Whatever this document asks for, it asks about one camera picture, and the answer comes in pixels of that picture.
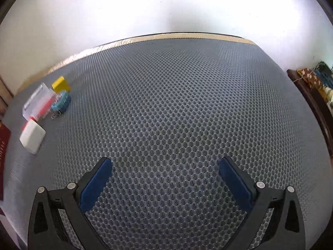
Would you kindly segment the clear case red contents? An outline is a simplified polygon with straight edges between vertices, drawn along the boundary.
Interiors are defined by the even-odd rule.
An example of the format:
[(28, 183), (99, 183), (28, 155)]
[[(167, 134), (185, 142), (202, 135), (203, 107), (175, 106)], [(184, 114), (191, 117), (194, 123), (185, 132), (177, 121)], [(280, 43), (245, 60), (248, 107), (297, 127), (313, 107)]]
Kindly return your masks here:
[(57, 93), (52, 90), (47, 92), (34, 92), (22, 108), (22, 115), (26, 120), (43, 119), (50, 111), (51, 105), (56, 101)]

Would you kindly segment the yellow small box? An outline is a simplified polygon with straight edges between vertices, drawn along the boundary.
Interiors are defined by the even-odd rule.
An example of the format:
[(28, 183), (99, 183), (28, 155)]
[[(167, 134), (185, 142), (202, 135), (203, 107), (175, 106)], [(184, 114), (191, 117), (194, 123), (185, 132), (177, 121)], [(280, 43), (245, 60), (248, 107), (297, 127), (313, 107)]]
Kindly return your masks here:
[(60, 93), (61, 91), (70, 92), (71, 90), (69, 84), (63, 76), (60, 76), (57, 80), (55, 80), (51, 86), (53, 91), (56, 93)]

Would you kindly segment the white rounded box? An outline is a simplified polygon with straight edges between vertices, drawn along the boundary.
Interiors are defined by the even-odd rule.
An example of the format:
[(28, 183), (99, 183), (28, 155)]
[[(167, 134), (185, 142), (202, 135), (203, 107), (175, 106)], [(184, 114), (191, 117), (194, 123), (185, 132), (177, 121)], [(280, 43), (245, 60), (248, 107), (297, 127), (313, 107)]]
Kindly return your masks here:
[(45, 129), (33, 119), (29, 119), (21, 133), (20, 142), (28, 152), (35, 155), (45, 135)]

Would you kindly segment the clear case with label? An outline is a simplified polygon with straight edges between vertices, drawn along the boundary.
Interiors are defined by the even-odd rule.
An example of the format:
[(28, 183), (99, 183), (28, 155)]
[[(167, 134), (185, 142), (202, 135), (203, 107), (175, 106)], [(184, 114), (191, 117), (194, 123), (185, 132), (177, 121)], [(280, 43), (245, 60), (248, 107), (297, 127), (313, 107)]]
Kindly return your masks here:
[(50, 106), (49, 103), (54, 95), (54, 91), (45, 83), (40, 84), (23, 105), (22, 116), (26, 120), (30, 118), (38, 120), (48, 109), (47, 106)]

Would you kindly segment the grey mesh mat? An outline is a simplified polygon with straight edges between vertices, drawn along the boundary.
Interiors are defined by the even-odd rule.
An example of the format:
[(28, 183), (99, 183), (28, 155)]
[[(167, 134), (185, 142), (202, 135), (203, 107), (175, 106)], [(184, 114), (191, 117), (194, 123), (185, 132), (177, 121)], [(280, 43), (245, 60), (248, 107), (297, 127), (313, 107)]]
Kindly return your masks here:
[[(20, 142), (22, 108), (63, 76), (71, 103), (37, 122), (34, 155)], [(1, 209), (27, 239), (40, 186), (78, 181), (103, 156), (112, 177), (87, 218), (111, 249), (220, 249), (245, 213), (219, 176), (230, 156), (255, 181), (293, 186), (310, 248), (332, 213), (332, 167), (307, 101), (258, 46), (199, 38), (137, 42), (74, 61), (18, 93)]]

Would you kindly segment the dark wooden shelf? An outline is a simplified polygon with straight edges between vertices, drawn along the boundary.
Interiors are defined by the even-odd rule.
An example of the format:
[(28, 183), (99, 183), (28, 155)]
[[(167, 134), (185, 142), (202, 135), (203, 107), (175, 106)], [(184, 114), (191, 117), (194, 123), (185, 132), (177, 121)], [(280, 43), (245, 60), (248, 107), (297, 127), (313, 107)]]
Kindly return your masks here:
[(310, 72), (306, 68), (301, 70), (288, 69), (287, 76), (299, 89), (314, 113), (326, 141), (328, 153), (332, 159), (332, 114), (322, 96), (323, 93), (316, 88), (315, 83), (307, 80), (307, 74), (310, 74)]

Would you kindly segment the red tin with gold interior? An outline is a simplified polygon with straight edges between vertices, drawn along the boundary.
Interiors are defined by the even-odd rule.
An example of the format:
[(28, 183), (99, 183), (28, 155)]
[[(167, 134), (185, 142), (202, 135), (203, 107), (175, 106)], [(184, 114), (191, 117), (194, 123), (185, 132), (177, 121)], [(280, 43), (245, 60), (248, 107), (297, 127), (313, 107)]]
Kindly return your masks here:
[(6, 150), (11, 136), (11, 131), (1, 123), (0, 126), (0, 200), (3, 200), (4, 192), (4, 168), (5, 168), (5, 157)]

